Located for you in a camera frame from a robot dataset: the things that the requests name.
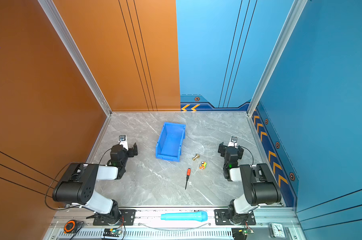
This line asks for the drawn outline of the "red handled screwdriver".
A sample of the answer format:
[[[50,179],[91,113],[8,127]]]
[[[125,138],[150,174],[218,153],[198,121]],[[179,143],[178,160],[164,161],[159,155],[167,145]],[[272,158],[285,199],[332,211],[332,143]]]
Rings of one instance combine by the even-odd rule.
[[[190,174],[191,174],[191,168],[188,168],[188,169],[187,169],[187,172],[186,172],[185,190],[187,189],[187,184],[188,184],[188,180],[189,180]]]

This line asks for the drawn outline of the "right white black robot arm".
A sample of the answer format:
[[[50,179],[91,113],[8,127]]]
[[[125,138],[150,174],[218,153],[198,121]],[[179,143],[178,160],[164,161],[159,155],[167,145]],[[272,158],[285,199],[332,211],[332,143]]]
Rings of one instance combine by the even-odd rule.
[[[229,143],[220,143],[217,152],[224,158],[223,176],[229,182],[240,182],[243,194],[228,205],[226,218],[234,225],[242,225],[260,205],[281,202],[282,193],[268,164],[240,165],[244,151],[249,149],[238,145],[237,137]]]

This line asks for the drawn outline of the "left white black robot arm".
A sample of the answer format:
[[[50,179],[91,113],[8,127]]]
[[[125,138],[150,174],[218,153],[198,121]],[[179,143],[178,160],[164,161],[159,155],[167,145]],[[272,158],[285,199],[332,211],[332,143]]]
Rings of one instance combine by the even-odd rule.
[[[53,190],[53,200],[92,211],[90,219],[99,219],[108,225],[121,223],[123,214],[118,202],[98,193],[95,185],[97,181],[120,180],[126,173],[128,159],[138,155],[138,146],[134,144],[130,148],[127,136],[121,135],[110,155],[106,165],[70,163]]]

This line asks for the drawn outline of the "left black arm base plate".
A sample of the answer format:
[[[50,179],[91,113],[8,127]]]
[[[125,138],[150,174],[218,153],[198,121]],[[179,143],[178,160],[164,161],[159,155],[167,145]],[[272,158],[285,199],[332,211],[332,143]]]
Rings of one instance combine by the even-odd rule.
[[[119,209],[117,214],[99,215],[94,217],[94,226],[132,226],[136,217],[136,210],[134,209]]]

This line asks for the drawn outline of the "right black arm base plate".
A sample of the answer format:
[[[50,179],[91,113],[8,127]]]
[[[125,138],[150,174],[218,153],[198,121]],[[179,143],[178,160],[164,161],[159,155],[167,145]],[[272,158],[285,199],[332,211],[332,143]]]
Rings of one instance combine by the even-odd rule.
[[[214,219],[217,226],[249,225],[255,226],[256,220],[253,212],[250,214],[230,214],[228,209],[215,209]]]

